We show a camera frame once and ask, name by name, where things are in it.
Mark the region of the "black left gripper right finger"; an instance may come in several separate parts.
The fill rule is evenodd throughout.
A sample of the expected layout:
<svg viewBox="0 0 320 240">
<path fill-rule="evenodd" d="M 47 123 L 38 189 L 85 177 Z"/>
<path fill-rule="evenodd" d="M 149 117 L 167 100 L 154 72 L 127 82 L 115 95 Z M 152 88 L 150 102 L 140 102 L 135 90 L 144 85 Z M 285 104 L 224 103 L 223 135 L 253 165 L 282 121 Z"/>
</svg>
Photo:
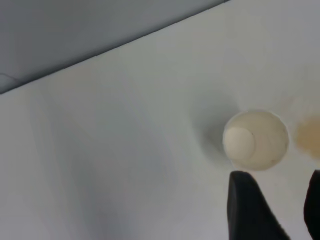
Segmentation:
<svg viewBox="0 0 320 240">
<path fill-rule="evenodd" d="M 303 207 L 303 217 L 313 240 L 320 239 L 320 171 L 315 170 L 310 178 Z"/>
</svg>

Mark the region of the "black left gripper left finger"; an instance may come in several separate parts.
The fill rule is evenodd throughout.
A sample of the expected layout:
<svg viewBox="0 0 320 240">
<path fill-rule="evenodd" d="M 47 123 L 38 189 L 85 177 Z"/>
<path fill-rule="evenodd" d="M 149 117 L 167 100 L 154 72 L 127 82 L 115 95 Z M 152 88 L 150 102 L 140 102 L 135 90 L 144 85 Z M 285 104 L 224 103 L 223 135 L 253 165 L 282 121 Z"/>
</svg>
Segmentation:
<svg viewBox="0 0 320 240">
<path fill-rule="evenodd" d="M 258 183 L 245 171 L 229 175 L 227 196 L 230 240 L 288 240 L 290 237 L 271 211 Z"/>
</svg>

